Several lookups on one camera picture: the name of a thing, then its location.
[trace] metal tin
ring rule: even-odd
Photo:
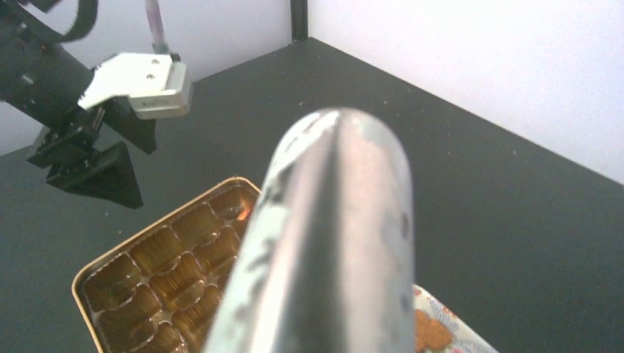
[[[86,265],[72,292],[98,351],[199,352],[258,193],[227,179]]]

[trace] black strap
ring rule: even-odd
[[[93,29],[96,24],[98,0],[79,0],[78,14],[74,24],[67,33],[61,35],[52,28],[46,26],[35,16],[15,0],[5,0],[7,6],[18,16],[20,20],[32,31],[32,33],[44,43],[63,43],[83,38]]]

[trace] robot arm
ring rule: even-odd
[[[58,2],[0,1],[0,101],[45,126],[28,161],[40,168],[51,167],[50,185],[140,207],[141,193],[127,147],[117,143],[98,151],[93,145],[100,127],[107,124],[139,149],[152,153],[156,149],[153,119],[183,116],[190,109],[192,83],[186,65],[168,52],[122,53],[92,70],[86,68],[61,43],[89,33],[96,20],[97,0],[79,1],[77,19],[65,35],[21,6],[32,3],[47,12]],[[149,17],[159,19],[154,1],[150,3]],[[164,40],[162,33],[158,38]],[[162,51],[168,46],[160,41],[158,48]]]

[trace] black pole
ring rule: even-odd
[[[291,0],[293,42],[308,39],[308,0]]]

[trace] dark gray surface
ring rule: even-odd
[[[198,82],[191,116],[158,122],[152,156],[130,148],[139,210],[48,187],[23,151],[0,157],[0,350],[94,352],[75,273],[226,177],[259,185],[288,127],[339,105],[404,144],[418,282],[475,331],[501,352],[624,346],[622,185],[308,40]]]

